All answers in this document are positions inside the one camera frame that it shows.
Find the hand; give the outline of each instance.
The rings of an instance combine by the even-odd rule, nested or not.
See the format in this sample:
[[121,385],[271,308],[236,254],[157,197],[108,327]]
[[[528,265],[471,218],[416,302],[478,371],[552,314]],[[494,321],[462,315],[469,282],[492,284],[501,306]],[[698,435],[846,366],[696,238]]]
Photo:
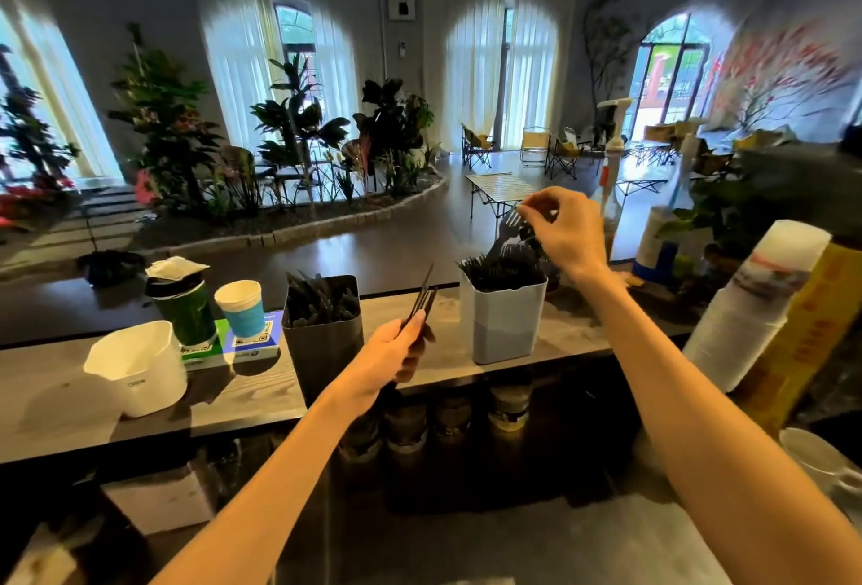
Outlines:
[[[558,211],[557,218],[548,222],[545,216],[551,211]],[[547,187],[524,199],[518,212],[533,225],[548,257],[576,284],[608,270],[604,222],[598,204],[583,193]]]
[[375,330],[362,351],[327,388],[333,389],[355,417],[371,408],[384,385],[413,378],[425,353],[425,340],[436,340],[434,332],[425,326],[425,311],[416,313],[400,331],[401,323],[401,319],[393,319]]

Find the white curtain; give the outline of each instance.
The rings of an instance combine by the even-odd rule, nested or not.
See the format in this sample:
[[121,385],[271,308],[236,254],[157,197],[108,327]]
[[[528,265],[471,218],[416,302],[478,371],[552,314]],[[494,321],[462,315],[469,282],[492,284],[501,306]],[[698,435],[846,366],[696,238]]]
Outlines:
[[383,80],[379,0],[308,0],[326,117],[350,120],[363,110],[366,79]]
[[506,66],[501,145],[521,147],[524,129],[558,132],[575,0],[515,0]]
[[203,40],[232,145],[255,151],[266,139],[253,104],[276,99],[270,84],[284,78],[269,59],[284,61],[271,0],[198,0]]
[[497,114],[506,0],[421,0],[430,144],[460,151],[461,124],[490,134]]
[[11,49],[6,56],[21,85],[39,93],[35,113],[54,140],[81,149],[68,174],[120,180],[120,166],[48,0],[0,0],[0,44]]

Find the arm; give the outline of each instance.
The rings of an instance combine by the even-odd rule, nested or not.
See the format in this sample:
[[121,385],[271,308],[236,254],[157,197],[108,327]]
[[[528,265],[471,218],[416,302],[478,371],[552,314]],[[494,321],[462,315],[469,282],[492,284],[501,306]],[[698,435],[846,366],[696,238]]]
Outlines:
[[[559,210],[555,222],[543,213]],[[629,296],[598,206],[551,187],[520,212],[602,322],[669,480],[738,585],[862,581],[862,538],[802,469]]]
[[419,311],[400,334],[397,319],[377,329],[258,473],[153,585],[265,583],[344,431],[371,408],[386,383],[412,377],[425,349],[418,339],[424,321]]

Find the wooden countertop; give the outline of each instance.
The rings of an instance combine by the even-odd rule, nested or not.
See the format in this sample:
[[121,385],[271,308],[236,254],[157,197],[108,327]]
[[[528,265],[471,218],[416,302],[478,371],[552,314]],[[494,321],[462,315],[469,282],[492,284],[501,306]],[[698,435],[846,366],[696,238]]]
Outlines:
[[[641,306],[668,335],[690,332],[696,318],[669,321],[660,297],[639,296]],[[383,322],[403,317],[415,293],[363,299],[368,337]],[[415,378],[401,388],[466,383],[480,374],[609,349],[603,330],[577,292],[548,296],[531,356],[477,365],[460,338],[458,288],[438,292],[428,323],[437,342],[427,346]],[[0,351],[0,463],[47,456],[173,431],[191,436],[235,431],[302,417],[306,412],[290,352],[282,340],[274,362],[246,362],[189,375],[189,389],[174,406],[141,418],[122,418],[107,382],[83,373],[98,338]]]

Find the blue paper cup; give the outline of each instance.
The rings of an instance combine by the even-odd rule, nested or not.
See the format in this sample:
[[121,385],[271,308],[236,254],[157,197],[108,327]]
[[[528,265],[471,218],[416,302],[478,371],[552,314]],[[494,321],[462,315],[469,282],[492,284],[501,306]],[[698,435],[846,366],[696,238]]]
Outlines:
[[221,286],[215,291],[215,303],[237,338],[255,338],[264,330],[264,303],[258,282],[234,281]]

